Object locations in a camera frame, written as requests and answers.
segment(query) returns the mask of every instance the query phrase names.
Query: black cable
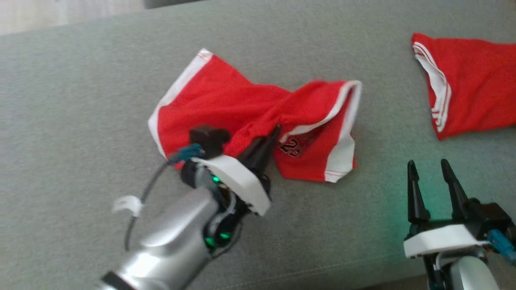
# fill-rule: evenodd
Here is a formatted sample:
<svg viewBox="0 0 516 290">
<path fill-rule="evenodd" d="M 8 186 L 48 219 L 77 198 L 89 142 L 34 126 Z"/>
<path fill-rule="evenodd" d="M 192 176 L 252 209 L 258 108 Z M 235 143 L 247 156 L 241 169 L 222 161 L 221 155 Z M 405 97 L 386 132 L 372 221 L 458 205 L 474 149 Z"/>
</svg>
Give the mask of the black cable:
<svg viewBox="0 0 516 290">
<path fill-rule="evenodd" d="M 165 161 L 160 166 L 160 168 L 158 168 L 158 170 L 156 170 L 156 172 L 154 173 L 154 176 L 149 181 L 149 183 L 147 184 L 147 186 L 145 187 L 145 190 L 143 191 L 143 193 L 141 195 L 141 198 L 140 198 L 141 205 L 145 204 L 145 201 L 147 200 L 147 197 L 151 193 L 151 190 L 154 187 L 154 184 L 156 184 L 156 181 L 158 180 L 158 178 L 163 174 L 163 172 L 165 172 L 165 169 L 167 169 L 167 167 L 171 164 L 172 164 L 172 162 L 169 159 L 169 160 Z M 131 242 L 131 233 L 133 232 L 134 224 L 136 223 L 137 218 L 138 217 L 135 217 L 135 216 L 131 217 L 131 221 L 129 222 L 129 226 L 127 227 L 127 231 L 125 232 L 124 246 L 125 246 L 126 252 L 129 252 L 129 249 L 130 249 L 129 244 Z"/>
</svg>

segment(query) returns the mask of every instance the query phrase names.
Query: couch cushion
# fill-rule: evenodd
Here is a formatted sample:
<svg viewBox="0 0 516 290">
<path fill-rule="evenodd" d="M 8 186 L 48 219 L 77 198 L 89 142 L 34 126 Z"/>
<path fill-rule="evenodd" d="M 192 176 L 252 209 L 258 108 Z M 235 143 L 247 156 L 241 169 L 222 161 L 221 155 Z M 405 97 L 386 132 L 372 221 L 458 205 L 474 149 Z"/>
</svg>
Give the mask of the couch cushion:
<svg viewBox="0 0 516 290">
<path fill-rule="evenodd" d="M 147 128 L 156 103 L 201 47 L 252 82 L 294 90 L 359 79 L 357 168 L 336 184 L 282 179 L 272 207 L 191 289 L 354 289 L 423 273 L 402 248 L 406 164 L 433 217 L 451 208 L 439 160 L 462 186 L 516 217 L 516 128 L 439 142 L 411 35 L 515 42 L 514 1 L 204 1 L 1 38 L 7 93 L 4 267 L 8 289 L 90 289 L 123 257 L 122 195 L 160 162 Z M 155 187 L 134 238 L 186 194 L 177 172 Z"/>
</svg>

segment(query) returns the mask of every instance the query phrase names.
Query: red cloth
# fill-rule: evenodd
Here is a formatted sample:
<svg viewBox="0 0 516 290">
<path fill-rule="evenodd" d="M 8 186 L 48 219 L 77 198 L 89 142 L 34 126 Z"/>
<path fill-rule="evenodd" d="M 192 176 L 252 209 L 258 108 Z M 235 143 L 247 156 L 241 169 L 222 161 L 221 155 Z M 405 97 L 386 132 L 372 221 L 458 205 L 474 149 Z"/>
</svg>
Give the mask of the red cloth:
<svg viewBox="0 0 516 290">
<path fill-rule="evenodd" d="M 253 84 L 225 61 L 201 50 L 161 99 L 149 129 L 163 156 L 188 145 L 191 128 L 227 129 L 224 153 L 237 156 L 257 136 L 282 125 L 274 158 L 285 178 L 336 182 L 354 168 L 350 135 L 361 83 L 313 81 L 290 92 Z"/>
<path fill-rule="evenodd" d="M 516 124 L 516 44 L 412 36 L 439 140 Z"/>
</svg>

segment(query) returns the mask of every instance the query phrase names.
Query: blue connector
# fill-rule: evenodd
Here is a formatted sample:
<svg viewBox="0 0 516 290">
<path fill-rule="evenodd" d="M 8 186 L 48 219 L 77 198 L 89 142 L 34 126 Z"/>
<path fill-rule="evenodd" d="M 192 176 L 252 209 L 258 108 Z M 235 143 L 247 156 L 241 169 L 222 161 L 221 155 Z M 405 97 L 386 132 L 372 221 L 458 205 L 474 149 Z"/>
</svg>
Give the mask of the blue connector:
<svg viewBox="0 0 516 290">
<path fill-rule="evenodd" d="M 195 143 L 179 149 L 176 154 L 169 157 L 169 163 L 176 164 L 180 161 L 188 161 L 193 157 L 202 157 L 203 155 L 204 151 L 202 147 Z"/>
<path fill-rule="evenodd" d="M 516 252 L 514 251 L 514 246 L 499 230 L 489 231 L 487 240 L 512 266 L 516 266 Z"/>
</svg>

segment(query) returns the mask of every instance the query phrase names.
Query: red fabric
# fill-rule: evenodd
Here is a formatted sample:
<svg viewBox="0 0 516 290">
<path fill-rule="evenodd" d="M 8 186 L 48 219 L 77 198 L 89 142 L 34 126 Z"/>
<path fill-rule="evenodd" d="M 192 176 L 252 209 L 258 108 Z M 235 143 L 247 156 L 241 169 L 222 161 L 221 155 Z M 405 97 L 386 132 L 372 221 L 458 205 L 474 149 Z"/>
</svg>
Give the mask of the red fabric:
<svg viewBox="0 0 516 290">
<path fill-rule="evenodd" d="M 191 128 L 208 124 L 227 129 L 232 138 L 226 145 L 224 153 L 236 157 L 257 136 L 267 135 L 276 124 L 282 125 L 280 138 L 284 139 L 275 149 L 274 157 L 281 174 L 286 178 L 310 181 L 333 181 L 344 176 L 354 165 L 352 160 L 341 166 L 343 170 L 327 167 L 328 157 L 343 136 L 346 128 L 351 128 L 360 97 L 360 82 L 324 82 L 316 80 L 302 88 L 290 92 L 274 85 L 253 84 L 225 61 L 203 50 L 192 61 L 183 74 L 193 71 L 194 63 L 203 63 L 202 68 L 187 80 L 186 85 L 169 104 L 158 105 L 156 122 L 149 120 L 149 127 L 157 127 L 157 138 L 166 156 L 188 145 L 188 132 Z M 172 85 L 167 94 L 179 87 Z M 339 103 L 339 92 L 343 87 L 351 87 L 345 100 Z M 353 98 L 356 102 L 350 107 Z M 313 125 L 328 118 L 334 109 L 335 116 L 302 132 L 288 133 L 300 125 Z M 328 180 L 325 174 L 332 171 L 336 178 Z"/>
<path fill-rule="evenodd" d="M 440 94 L 449 94 L 445 98 L 449 102 L 445 102 L 448 108 L 444 120 L 439 118 L 444 116 L 445 108 L 434 106 L 432 110 L 432 124 L 439 140 L 516 124 L 516 44 L 433 39 L 420 33 L 413 35 L 412 44 L 416 57 L 433 59 L 449 85 L 445 93 L 439 93 L 427 76 L 431 105 L 436 104 Z"/>
</svg>

